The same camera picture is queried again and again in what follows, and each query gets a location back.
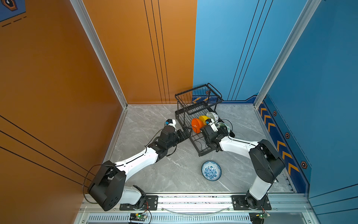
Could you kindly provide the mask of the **green leaf pattern bowl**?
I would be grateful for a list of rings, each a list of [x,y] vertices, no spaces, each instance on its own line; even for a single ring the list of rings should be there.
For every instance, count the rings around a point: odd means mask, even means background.
[[[218,123],[216,124],[216,127],[217,127],[217,129],[223,128],[224,130],[226,130],[226,132],[227,132],[228,134],[231,133],[230,126],[228,126],[227,124],[225,124],[225,123],[223,123],[223,122],[218,122]]]

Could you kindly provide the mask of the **orange bowl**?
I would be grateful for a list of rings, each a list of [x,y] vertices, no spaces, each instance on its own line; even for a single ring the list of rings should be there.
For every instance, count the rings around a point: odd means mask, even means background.
[[[201,132],[201,128],[204,126],[203,122],[198,119],[198,118],[194,118],[192,119],[191,121],[191,127],[192,127],[192,130],[195,132],[195,133],[200,133]]]

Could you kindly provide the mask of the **yellow bowl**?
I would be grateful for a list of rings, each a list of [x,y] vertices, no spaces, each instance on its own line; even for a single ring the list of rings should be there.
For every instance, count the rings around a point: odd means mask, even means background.
[[[212,120],[209,117],[207,117],[206,115],[200,116],[199,120],[203,123],[203,125],[207,125],[212,122]]]

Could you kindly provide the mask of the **green geometric pattern bowl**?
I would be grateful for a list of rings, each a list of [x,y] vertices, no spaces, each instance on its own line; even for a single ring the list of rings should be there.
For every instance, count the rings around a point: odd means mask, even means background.
[[[219,116],[214,112],[207,112],[206,116],[209,117],[213,122],[219,120]]]

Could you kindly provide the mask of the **blue floral pattern bowl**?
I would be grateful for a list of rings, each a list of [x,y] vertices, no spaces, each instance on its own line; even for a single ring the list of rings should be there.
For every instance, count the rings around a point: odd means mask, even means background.
[[[201,173],[209,181],[217,181],[222,176],[222,169],[215,161],[206,161],[201,166]]]

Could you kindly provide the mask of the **black wire dish rack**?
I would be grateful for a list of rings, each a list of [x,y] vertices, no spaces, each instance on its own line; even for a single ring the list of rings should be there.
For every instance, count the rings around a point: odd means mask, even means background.
[[[178,110],[175,117],[189,140],[198,152],[204,156],[212,151],[220,151],[219,141],[233,136],[229,127],[216,112],[218,104],[223,102],[221,93],[210,83],[177,93]]]

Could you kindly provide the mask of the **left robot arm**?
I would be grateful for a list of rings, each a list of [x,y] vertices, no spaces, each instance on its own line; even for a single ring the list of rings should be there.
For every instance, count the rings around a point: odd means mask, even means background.
[[[160,136],[145,146],[145,149],[123,161],[106,161],[99,167],[94,179],[87,188],[90,196],[104,211],[113,209],[118,203],[142,208],[146,203],[146,193],[137,185],[125,186],[133,175],[168,156],[168,150],[187,140],[192,130],[176,129],[167,125],[161,129]]]

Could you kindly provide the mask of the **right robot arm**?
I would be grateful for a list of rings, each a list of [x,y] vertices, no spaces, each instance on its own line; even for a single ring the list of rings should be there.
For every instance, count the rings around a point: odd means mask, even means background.
[[[246,193],[245,207],[250,210],[263,208],[269,189],[285,169],[285,163],[275,147],[265,139],[245,141],[232,138],[224,127],[205,125],[200,130],[210,149],[235,153],[251,160],[256,178]]]

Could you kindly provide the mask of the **left green circuit board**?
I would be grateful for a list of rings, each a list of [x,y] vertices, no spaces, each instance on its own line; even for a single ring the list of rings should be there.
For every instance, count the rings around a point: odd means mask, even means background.
[[[130,224],[144,224],[148,216],[143,213],[131,213],[129,216]]]

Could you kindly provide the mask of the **green circuit board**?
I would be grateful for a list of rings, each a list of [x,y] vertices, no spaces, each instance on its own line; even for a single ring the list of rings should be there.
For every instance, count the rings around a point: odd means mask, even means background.
[[[264,224],[265,219],[271,215],[269,213],[250,213],[249,216],[252,224]]]
[[[129,216],[130,224],[144,224],[148,216],[143,213],[131,213]]]

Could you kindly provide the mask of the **right green circuit board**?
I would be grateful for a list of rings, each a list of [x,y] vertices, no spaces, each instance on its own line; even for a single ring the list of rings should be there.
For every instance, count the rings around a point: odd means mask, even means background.
[[[269,213],[250,213],[249,216],[252,224],[264,224],[265,219],[271,215]]]

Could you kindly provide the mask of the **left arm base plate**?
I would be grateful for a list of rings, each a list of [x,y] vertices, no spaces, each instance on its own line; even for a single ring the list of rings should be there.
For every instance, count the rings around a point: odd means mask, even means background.
[[[141,197],[139,201],[134,204],[120,204],[120,211],[144,211],[146,209],[150,211],[156,211],[158,206],[158,196],[157,195],[149,195],[145,197]]]

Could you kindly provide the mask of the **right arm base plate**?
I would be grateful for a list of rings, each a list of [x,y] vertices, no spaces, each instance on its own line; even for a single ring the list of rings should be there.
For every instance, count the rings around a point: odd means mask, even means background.
[[[231,196],[232,205],[235,211],[262,210],[271,211],[272,207],[268,196],[264,196],[261,200],[256,200],[252,196],[233,195]]]

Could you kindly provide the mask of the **aluminium front rail frame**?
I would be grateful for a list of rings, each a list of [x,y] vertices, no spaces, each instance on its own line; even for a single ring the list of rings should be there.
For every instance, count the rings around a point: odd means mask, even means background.
[[[76,224],[129,224],[131,213],[148,216],[144,224],[251,224],[250,213],[269,213],[264,224],[318,224],[313,208],[303,194],[270,193],[272,210],[235,211],[231,196],[240,193],[154,193],[156,211],[120,211],[120,204],[104,211],[97,204],[84,201]]]

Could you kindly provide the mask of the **left aluminium corner post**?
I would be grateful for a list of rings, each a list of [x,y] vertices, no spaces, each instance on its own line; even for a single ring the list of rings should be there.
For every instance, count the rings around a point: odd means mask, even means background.
[[[112,68],[112,65],[106,55],[106,52],[103,48],[103,45],[100,41],[100,38],[96,32],[96,29],[92,23],[92,20],[89,16],[89,13],[85,7],[85,4],[81,0],[70,0],[72,7],[74,8],[74,11],[78,17],[78,19],[81,22],[82,27],[84,28],[84,31],[92,45],[92,48],[94,49],[98,60],[101,63],[101,66],[107,75],[107,78],[122,106],[122,108],[127,109],[128,103],[126,101],[126,98],[124,96],[124,93],[121,89],[121,86],[118,82],[118,79],[115,75],[115,72]]]

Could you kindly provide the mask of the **aluminium corner post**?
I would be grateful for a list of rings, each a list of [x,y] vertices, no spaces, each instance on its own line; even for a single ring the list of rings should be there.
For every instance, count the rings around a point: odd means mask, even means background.
[[[128,103],[126,101],[126,98],[124,96],[124,93],[121,89],[121,86],[118,82],[118,79],[115,75],[115,72],[112,68],[112,65],[106,55],[106,52],[103,48],[103,45],[100,41],[100,38],[96,32],[96,29],[92,23],[92,20],[89,16],[89,13],[85,7],[85,4],[81,0],[70,0],[72,7],[74,8],[74,11],[78,17],[78,19],[81,22],[82,27],[84,28],[84,31],[92,45],[92,48],[94,49],[98,60],[101,63],[101,66],[107,75],[107,78],[122,106],[122,108],[127,109]]]
[[[312,16],[316,12],[318,6],[320,5],[321,0],[309,0],[306,2],[302,12],[300,13],[293,29],[291,30],[280,54],[278,55],[274,65],[272,66],[266,80],[264,81],[253,106],[255,109],[258,109],[260,104],[263,102],[265,96],[269,92],[271,86],[278,77],[282,67],[289,58],[291,52],[296,46],[298,40],[300,39],[302,33],[310,22]]]

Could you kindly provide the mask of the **right aluminium corner post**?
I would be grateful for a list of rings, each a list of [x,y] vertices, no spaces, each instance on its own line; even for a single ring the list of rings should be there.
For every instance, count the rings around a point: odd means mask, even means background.
[[[309,0],[306,2],[302,12],[300,13],[293,29],[291,30],[280,54],[278,55],[274,65],[272,66],[266,80],[264,81],[253,106],[255,109],[258,109],[260,104],[263,102],[265,96],[269,92],[271,86],[278,77],[282,67],[289,58],[291,52],[296,46],[298,40],[300,39],[302,33],[310,22],[312,16],[316,12],[318,6],[320,5],[321,0]]]

